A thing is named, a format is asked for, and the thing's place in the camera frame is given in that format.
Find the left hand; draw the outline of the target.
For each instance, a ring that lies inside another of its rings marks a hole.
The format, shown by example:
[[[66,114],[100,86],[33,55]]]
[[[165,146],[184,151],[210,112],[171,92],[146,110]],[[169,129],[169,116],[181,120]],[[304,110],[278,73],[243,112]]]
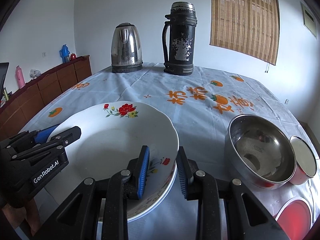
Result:
[[[14,229],[19,227],[24,220],[28,222],[32,235],[35,235],[40,228],[39,211],[34,198],[27,202],[25,207],[16,209],[7,204],[2,211]]]

